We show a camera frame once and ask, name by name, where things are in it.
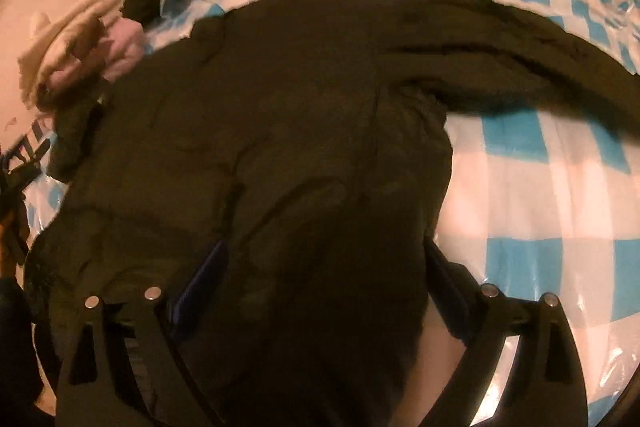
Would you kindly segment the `black puffer jacket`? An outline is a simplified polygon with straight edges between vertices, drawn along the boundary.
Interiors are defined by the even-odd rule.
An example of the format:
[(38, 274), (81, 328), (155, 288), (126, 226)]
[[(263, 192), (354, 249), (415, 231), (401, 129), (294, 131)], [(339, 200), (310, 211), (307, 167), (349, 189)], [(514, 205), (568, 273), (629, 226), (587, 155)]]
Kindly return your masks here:
[(223, 426), (386, 426), (418, 355), (451, 112), (550, 102), (637, 131), (639, 83), (491, 0), (260, 0), (145, 57), (90, 114), (25, 291), (56, 394), (88, 297), (175, 288)]

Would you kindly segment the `striped pillow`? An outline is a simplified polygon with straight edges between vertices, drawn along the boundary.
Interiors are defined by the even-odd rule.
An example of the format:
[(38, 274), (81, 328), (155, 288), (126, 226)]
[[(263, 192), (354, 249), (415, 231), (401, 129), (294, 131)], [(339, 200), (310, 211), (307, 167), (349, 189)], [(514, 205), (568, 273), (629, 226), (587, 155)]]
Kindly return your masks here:
[(47, 119), (36, 119), (13, 144), (1, 153), (1, 171), (40, 164), (51, 146), (53, 131)]

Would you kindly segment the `pink brown folded jacket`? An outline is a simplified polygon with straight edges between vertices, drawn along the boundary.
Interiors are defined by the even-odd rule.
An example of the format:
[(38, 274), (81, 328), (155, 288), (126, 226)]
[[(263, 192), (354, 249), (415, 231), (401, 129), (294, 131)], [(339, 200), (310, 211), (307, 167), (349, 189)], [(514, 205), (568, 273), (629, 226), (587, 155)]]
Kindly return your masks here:
[(142, 26), (134, 20), (119, 15), (90, 20), (62, 65), (56, 66), (38, 87), (36, 107), (52, 109), (65, 95), (94, 77), (115, 81), (142, 59), (144, 46)]

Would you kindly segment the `blue white checkered bed cover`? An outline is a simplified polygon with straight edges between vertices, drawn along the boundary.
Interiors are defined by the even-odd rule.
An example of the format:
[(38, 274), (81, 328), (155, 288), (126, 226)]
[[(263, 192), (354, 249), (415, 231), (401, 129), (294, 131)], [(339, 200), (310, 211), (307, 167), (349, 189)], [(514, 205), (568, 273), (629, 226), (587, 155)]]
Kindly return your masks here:
[[(139, 23), (144, 54), (129, 72), (113, 82), (94, 77), (52, 109), (38, 109), (53, 120), (48, 168), (65, 184), (62, 204), (85, 155), (90, 114), (105, 105), (114, 83), (145, 57), (189, 37), (199, 20), (257, 1), (160, 0), (160, 16), (145, 26)], [(639, 83), (637, 0), (491, 1), (551, 20), (613, 57)], [(497, 113), (451, 112), (445, 130), (451, 176), (434, 243), (478, 283), (494, 284), (508, 297), (558, 297), (586, 385), (578, 347), (582, 332), (593, 327), (606, 334), (639, 324), (639, 128), (613, 129), (582, 109), (550, 102)], [(1, 344), (9, 355), (2, 369), (13, 376), (2, 395), (13, 424), (57, 426), (58, 398), (36, 345), (25, 291), (31, 251), (23, 285), (1, 287)], [(515, 347), (515, 340), (506, 342), (477, 426), (487, 426), (485, 419), (495, 412)], [(403, 417), (423, 425), (464, 351), (435, 305), (429, 305), (408, 384), (386, 426)]]

